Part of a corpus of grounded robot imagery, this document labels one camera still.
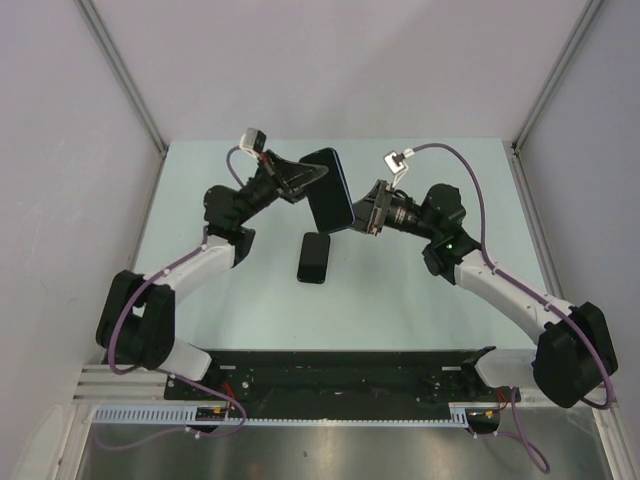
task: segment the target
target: light green table surface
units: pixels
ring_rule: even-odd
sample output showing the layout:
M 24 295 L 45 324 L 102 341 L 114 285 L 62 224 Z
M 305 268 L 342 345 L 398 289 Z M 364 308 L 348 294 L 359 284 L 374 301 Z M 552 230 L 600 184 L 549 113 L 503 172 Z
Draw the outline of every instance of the light green table surface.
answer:
M 297 161 L 325 146 L 342 160 L 354 201 L 376 179 L 390 179 L 383 156 L 429 139 L 268 141 L 267 147 Z M 502 143 L 498 139 L 439 139 L 458 148 L 476 170 L 485 194 L 488 246 L 502 265 L 543 287 L 525 218 Z M 162 172 L 136 269 L 156 270 L 199 241 L 202 198 L 212 185 L 233 186 L 225 154 L 234 141 L 174 142 Z M 429 187 L 460 188 L 464 226 L 479 238 L 478 200 L 464 168 L 444 151 L 408 160 L 400 188 L 422 201 Z M 234 157 L 241 177 L 255 163 Z M 177 335 L 201 348 L 423 350 L 529 348 L 530 340 L 479 298 L 427 271 L 426 241 L 385 228 L 378 237 L 351 230 L 332 235 L 323 285 L 296 279 L 302 236 L 314 230 L 307 202 L 277 201 L 251 219 L 256 230 L 250 255 L 224 276 L 204 285 L 177 310 Z

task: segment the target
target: white cable connector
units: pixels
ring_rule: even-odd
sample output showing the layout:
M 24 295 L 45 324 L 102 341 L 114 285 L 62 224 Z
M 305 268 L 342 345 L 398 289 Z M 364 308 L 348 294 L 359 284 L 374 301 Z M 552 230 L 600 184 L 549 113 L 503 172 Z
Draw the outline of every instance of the white cable connector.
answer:
M 400 183 L 400 179 L 409 170 L 409 166 L 404 161 L 405 158 L 408 158 L 414 154 L 415 152 L 412 149 L 407 148 L 400 154 L 393 150 L 384 156 L 384 162 L 387 164 L 387 167 L 389 167 L 389 170 L 391 170 L 391 173 L 393 173 L 391 188 L 395 188 L 396 185 Z
M 238 146 L 240 150 L 248 153 L 256 160 L 260 158 L 267 136 L 255 128 L 247 128 L 247 131 L 240 138 Z

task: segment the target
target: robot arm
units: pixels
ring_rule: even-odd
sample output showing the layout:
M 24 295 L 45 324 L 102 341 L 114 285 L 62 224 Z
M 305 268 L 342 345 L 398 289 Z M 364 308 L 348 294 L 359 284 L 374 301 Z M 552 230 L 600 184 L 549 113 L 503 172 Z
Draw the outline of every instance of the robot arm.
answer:
M 586 335 L 608 375 L 617 370 L 607 324 L 597 307 L 590 303 L 575 307 L 515 279 L 502 266 L 498 271 L 495 262 L 486 261 L 480 243 L 462 228 L 466 211 L 458 189 L 434 185 L 418 204 L 394 187 L 398 175 L 406 172 L 406 166 L 400 167 L 392 168 L 396 175 L 392 184 L 378 180 L 355 203 L 352 228 L 377 235 L 388 226 L 429 240 L 422 255 L 432 275 L 478 295 L 529 336 L 537 346 L 535 352 L 493 350 L 478 361 L 476 370 L 487 385 L 537 385 L 550 400 L 569 408 L 600 384 L 602 375 L 594 358 L 556 312 L 568 316 Z
M 324 166 L 289 162 L 270 150 L 264 151 L 265 140 L 262 132 L 253 129 L 242 137 L 240 148 L 258 161 L 256 173 L 246 185 L 240 190 L 216 185 L 206 192 L 203 203 L 207 225 L 196 250 L 161 274 L 138 275 L 124 270 L 115 276 L 96 340 L 109 349 L 118 329 L 115 353 L 120 363 L 161 369 L 192 380 L 202 379 L 207 372 L 210 356 L 175 338 L 176 305 L 244 260 L 255 236 L 254 230 L 243 227 L 247 220 L 278 198 L 289 203 L 302 200 L 306 187 L 328 171 Z M 134 296 L 137 300 L 133 305 L 144 307 L 142 313 L 125 312 Z

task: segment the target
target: phone screen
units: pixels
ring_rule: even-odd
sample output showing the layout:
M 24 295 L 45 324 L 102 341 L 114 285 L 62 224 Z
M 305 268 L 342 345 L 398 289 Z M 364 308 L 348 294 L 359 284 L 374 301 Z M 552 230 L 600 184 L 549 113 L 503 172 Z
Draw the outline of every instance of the phone screen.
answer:
M 353 225 L 353 204 L 338 152 L 323 148 L 301 158 L 300 163 L 323 165 L 329 169 L 325 176 L 307 187 L 309 207 L 318 232 L 332 233 Z
M 298 280 L 303 283 L 324 283 L 329 263 L 331 237 L 326 233 L 305 233 L 298 265 Z

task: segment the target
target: table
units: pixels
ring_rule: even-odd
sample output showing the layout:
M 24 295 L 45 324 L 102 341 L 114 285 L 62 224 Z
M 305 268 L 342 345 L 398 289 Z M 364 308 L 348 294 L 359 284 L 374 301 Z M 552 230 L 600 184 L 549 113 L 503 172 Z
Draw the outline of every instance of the table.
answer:
M 167 435 L 125 452 L 87 444 L 78 476 L 189 479 L 612 479 L 589 409 L 521 411 L 531 441 L 551 464 L 542 475 L 509 439 L 474 441 L 461 429 L 412 427 L 248 427 L 221 439 Z M 94 425 L 104 441 L 129 443 L 164 426 Z M 501 421 L 513 431 L 511 414 Z
M 268 140 L 267 147 L 297 161 L 325 146 L 342 160 L 353 201 L 376 179 L 390 179 L 383 156 L 435 139 Z M 544 283 L 515 184 L 499 139 L 437 139 L 467 157 L 483 187 L 492 256 L 534 286 Z M 171 144 L 144 233 L 136 270 L 155 271 L 200 240 L 202 199 L 215 184 L 234 186 L 225 155 L 234 141 Z M 255 161 L 238 152 L 242 178 Z M 445 151 L 408 160 L 400 188 L 422 201 L 436 183 L 460 188 L 464 226 L 479 238 L 478 200 L 462 165 Z M 346 230 L 332 235 L 323 285 L 296 279 L 302 237 L 314 230 L 306 201 L 277 201 L 247 222 L 256 230 L 250 255 L 184 300 L 176 334 L 206 349 L 434 350 L 532 348 L 501 313 L 469 292 L 432 277 L 421 251 L 426 241 L 384 229 L 378 237 Z

